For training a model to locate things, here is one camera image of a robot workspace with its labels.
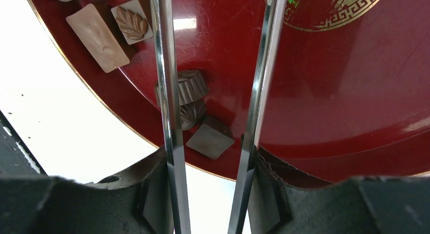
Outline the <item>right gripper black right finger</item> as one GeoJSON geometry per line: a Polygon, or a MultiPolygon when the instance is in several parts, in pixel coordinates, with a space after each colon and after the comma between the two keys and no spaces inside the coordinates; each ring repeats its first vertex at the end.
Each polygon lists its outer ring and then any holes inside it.
{"type": "Polygon", "coordinates": [[[264,149],[254,156],[252,233],[429,233],[429,178],[330,184],[264,149]]]}

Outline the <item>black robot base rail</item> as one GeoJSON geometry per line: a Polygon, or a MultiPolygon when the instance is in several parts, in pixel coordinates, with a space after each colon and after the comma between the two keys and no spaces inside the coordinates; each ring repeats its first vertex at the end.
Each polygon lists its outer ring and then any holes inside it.
{"type": "Polygon", "coordinates": [[[1,176],[37,174],[47,173],[1,113],[1,176]]]}

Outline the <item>metal tongs with white handle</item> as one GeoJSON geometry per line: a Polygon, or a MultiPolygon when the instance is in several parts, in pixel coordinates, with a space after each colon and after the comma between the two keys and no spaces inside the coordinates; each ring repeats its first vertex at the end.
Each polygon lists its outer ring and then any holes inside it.
{"type": "MultiPolygon", "coordinates": [[[[260,145],[265,108],[287,2],[288,0],[266,0],[228,233],[242,233],[243,231],[255,173],[254,158],[260,145]]],[[[190,212],[178,98],[179,87],[175,57],[172,0],[150,0],[150,4],[174,230],[176,233],[190,233],[190,212]]]]}

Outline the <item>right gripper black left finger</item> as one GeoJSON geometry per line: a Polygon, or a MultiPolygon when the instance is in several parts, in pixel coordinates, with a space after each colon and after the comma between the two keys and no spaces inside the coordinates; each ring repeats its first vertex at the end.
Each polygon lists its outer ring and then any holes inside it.
{"type": "Polygon", "coordinates": [[[160,148],[99,183],[1,178],[1,233],[173,233],[160,148]]]}

